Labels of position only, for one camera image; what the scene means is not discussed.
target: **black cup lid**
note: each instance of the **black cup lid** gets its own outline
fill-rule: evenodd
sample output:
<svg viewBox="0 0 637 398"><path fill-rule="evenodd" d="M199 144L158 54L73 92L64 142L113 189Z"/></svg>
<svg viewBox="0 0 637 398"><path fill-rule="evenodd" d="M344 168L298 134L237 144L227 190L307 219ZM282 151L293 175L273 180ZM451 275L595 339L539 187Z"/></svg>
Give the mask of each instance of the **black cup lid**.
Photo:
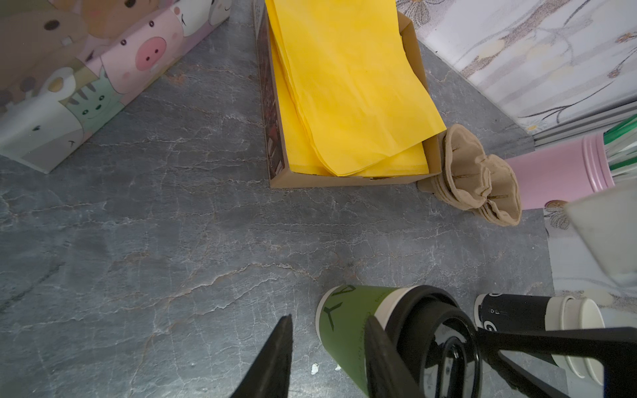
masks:
<svg viewBox="0 0 637 398"><path fill-rule="evenodd" d="M427 398L480 396L475 328L444 290L421 286L409 291L385 331Z"/></svg>

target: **cartoon animal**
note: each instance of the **cartoon animal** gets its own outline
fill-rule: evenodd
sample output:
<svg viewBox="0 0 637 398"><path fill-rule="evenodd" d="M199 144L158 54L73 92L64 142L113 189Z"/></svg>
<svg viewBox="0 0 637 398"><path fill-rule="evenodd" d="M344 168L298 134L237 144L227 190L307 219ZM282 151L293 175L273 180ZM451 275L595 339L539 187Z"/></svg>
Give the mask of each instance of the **cartoon animal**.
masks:
<svg viewBox="0 0 637 398"><path fill-rule="evenodd" d="M0 117L0 154L45 173L67 157L82 143L82 126L59 101L74 91L73 69L60 68L44 82L38 96L10 105ZM62 137L66 144L61 146ZM55 145L47 146L53 141ZM35 150L46 159L29 155Z"/></svg>
<svg viewBox="0 0 637 398"><path fill-rule="evenodd" d="M181 22L170 9L155 11L131 26L101 55L115 91L137 96L174 61L182 41Z"/></svg>
<svg viewBox="0 0 637 398"><path fill-rule="evenodd" d="M124 108L119 102L121 98L122 94L115 91L102 68L99 78L79 88L66 107L80 121L88 138Z"/></svg>
<svg viewBox="0 0 637 398"><path fill-rule="evenodd" d="M53 0L53 5L70 11L79 0ZM80 13L89 34L100 39L114 39L135 22L155 11L159 0L82 0Z"/></svg>
<svg viewBox="0 0 637 398"><path fill-rule="evenodd" d="M219 25L230 17L230 7L233 5L233 0L212 0L212 7L210 8L210 25Z"/></svg>
<svg viewBox="0 0 637 398"><path fill-rule="evenodd" d="M82 51L87 28L74 13L34 10L0 19L0 107L35 94Z"/></svg>
<svg viewBox="0 0 637 398"><path fill-rule="evenodd" d="M170 7L182 24L184 37L195 33L208 22L211 5L210 0L180 0Z"/></svg>

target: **yellow tissue paper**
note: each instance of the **yellow tissue paper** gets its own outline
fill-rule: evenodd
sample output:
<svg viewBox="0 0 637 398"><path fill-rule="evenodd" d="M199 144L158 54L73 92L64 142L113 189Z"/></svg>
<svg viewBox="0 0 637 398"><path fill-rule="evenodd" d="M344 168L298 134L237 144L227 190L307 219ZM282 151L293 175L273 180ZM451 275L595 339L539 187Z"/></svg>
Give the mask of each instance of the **yellow tissue paper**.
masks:
<svg viewBox="0 0 637 398"><path fill-rule="evenodd" d="M331 174L356 174L444 131L404 54L393 0L266 4L299 123Z"/></svg>
<svg viewBox="0 0 637 398"><path fill-rule="evenodd" d="M290 170L295 173L331 176L331 174L316 156L308 138L304 135L303 126L299 121L296 108L283 77L283 66L275 48L276 43L270 32L272 48L272 65L275 73L276 94L278 96L281 123L285 134L285 148ZM427 158L422 143L402 151L376 163L355 176L361 177L394 177L418 174L429 174Z"/></svg>

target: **cardboard box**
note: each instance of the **cardboard box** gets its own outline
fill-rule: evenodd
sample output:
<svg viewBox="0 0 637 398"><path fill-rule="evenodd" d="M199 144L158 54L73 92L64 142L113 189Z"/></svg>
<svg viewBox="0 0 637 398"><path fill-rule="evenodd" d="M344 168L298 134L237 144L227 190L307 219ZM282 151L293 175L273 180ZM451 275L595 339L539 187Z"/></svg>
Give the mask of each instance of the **cardboard box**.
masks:
<svg viewBox="0 0 637 398"><path fill-rule="evenodd" d="M231 5L2 0L0 154L49 173L225 21Z"/></svg>
<svg viewBox="0 0 637 398"><path fill-rule="evenodd" d="M259 61L259 78L261 81L261 104L265 124L266 152L271 188L311 188L311 187L344 187L353 185L390 185L408 184L423 178L441 173L440 144L438 136L423 141L422 146L427 157L429 174L400 177L337 177L318 176L314 174L295 173L287 167L285 150L285 132L282 129L281 113L278 107L276 82L272 67L272 52L269 36L269 18L264 0L253 3L255 33L257 35L257 56ZM403 48L413 69L425 89L428 90L425 69L422 66L420 48L416 32L409 18L398 13L398 27L403 38Z"/></svg>

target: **cartoon cat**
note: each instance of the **cartoon cat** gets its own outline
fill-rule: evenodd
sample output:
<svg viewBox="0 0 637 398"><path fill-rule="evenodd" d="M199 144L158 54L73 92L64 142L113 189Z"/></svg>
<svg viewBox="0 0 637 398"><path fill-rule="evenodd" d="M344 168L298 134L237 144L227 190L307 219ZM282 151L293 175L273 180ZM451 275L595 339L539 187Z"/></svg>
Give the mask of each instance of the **cartoon cat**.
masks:
<svg viewBox="0 0 637 398"><path fill-rule="evenodd" d="M119 102L122 97L101 68L99 78L79 88L69 98L66 107L80 121L86 139L124 108Z"/></svg>
<svg viewBox="0 0 637 398"><path fill-rule="evenodd" d="M59 101L75 91L73 69L53 72L40 93L0 117L0 154L48 173L82 143L82 126Z"/></svg>
<svg viewBox="0 0 637 398"><path fill-rule="evenodd" d="M204 26L209 18L211 5L210 0L179 0L172 5L173 13L182 23L184 37Z"/></svg>

